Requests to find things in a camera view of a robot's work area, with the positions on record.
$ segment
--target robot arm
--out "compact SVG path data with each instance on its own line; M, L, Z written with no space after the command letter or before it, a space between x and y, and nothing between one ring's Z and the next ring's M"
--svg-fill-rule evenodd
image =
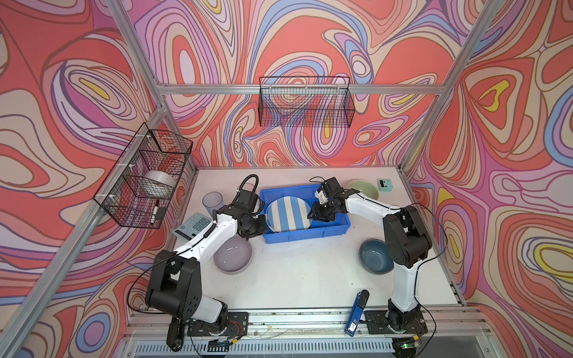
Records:
M253 191L243 190L243 185L255 178ZM185 245L175 251L163 250L156 257L151 269L145 302L173 316L167 345L178 351L183 344L183 326L189 319L203 321L211 333L220 333L227 327L227 306L205 296L201 289L201 265L235 234L245 239L267 231L266 218L259 215L265 203L255 190L257 175L249 175L237 190L229 205L213 211L213 223L205 227Z
M366 198L356 190L343 189L336 178L325 180L315 196L319 201L313 204L309 219L328 222L337 213L350 213L384 228L395 269L394 291L388 302L389 327L395 332L403 331L421 312L415 298L415 278L432 246L418 210L412 205L402 208Z

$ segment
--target striped plate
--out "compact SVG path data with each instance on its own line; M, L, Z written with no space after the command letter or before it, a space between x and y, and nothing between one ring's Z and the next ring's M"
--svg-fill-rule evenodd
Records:
M307 216L311 207L301 198L284 196L266 208L266 224L275 233L308 229L311 226Z

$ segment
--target swirly colorful backdrop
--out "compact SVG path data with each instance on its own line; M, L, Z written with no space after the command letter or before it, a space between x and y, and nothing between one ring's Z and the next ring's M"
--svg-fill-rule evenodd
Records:
M481 0L128 2L151 67L170 84L258 84L300 72L442 83L482 8Z
M0 329L155 109L105 3L0 1ZM188 183L161 230L101 220L18 357L112 354Z
M509 357L573 357L572 58L570 1L507 1L407 170Z
M482 1L144 0L129 15L159 82L335 76L443 83ZM166 98L199 166L398 164L431 95L357 95L350 129L260 128L258 96Z

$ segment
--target black wire basket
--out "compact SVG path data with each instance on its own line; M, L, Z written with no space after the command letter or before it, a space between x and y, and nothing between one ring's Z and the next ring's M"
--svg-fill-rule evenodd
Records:
M349 128L355 107L348 76L259 78L261 127Z
M100 193L100 186L93 198L120 226L158 229L191 155L193 142L170 131L149 129L146 125L144 129L142 143L117 182L105 194ZM163 179L155 180L153 171L162 172Z

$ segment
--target blue stapler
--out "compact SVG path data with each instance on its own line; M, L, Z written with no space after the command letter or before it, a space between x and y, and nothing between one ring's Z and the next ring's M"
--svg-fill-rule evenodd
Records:
M356 332L356 327L358 327L358 323L360 322L360 318L362 317L362 311L364 307L366 307L366 302L368 302L368 297L370 296L370 292L367 290L362 290L356 295L356 299L354 300L354 306L352 306L352 310L350 311L350 318L346 323L346 328L344 331L351 337L354 337L354 333Z

